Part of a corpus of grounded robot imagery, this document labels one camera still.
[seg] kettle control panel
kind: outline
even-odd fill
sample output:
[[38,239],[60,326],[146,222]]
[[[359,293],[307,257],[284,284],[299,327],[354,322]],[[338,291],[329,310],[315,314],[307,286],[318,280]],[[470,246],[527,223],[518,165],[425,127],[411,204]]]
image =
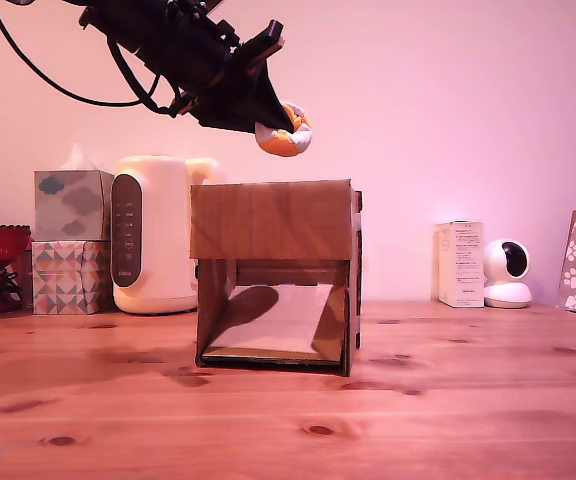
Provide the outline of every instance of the kettle control panel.
[[141,186],[130,175],[117,175],[110,198],[112,280],[120,287],[129,287],[141,273]]

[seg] electric kettle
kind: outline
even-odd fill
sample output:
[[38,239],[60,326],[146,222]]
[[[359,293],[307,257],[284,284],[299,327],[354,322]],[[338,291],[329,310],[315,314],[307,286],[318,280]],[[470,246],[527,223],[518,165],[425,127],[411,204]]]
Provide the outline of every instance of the electric kettle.
[[212,159],[146,155],[119,161],[111,193],[113,296],[119,309],[163,314],[197,306],[190,259],[190,185],[217,181]]

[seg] white product box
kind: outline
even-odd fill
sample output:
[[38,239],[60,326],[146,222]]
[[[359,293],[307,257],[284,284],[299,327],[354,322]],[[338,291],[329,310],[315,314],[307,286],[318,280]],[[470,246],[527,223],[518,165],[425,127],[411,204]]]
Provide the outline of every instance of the white product box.
[[483,307],[483,223],[455,221],[438,230],[439,300],[451,307]]

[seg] orange and white toy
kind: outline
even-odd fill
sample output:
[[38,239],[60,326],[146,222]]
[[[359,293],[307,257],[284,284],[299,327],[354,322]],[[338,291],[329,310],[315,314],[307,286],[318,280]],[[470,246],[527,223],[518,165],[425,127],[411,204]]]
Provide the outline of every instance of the orange and white toy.
[[310,122],[304,110],[294,103],[281,102],[292,120],[295,133],[274,130],[260,123],[255,124],[255,138],[266,152],[281,157],[294,157],[306,151],[312,141]]

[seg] security camera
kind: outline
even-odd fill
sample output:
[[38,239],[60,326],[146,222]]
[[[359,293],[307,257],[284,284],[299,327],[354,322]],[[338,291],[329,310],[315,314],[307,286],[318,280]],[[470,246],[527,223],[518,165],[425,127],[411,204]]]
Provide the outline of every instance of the security camera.
[[530,256],[521,243],[495,240],[484,249],[484,304],[497,308],[524,308],[530,305],[532,294],[520,280],[528,273]]

